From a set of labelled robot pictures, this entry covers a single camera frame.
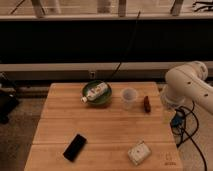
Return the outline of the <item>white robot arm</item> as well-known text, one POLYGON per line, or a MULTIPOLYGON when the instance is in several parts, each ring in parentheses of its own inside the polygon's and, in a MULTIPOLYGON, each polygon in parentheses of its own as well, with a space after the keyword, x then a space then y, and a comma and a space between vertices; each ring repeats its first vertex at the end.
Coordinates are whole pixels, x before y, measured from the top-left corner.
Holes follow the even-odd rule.
POLYGON ((188 98, 213 115, 213 87, 205 82, 207 77, 208 68, 200 61, 171 68, 165 74, 162 103, 167 108, 178 108, 188 98))

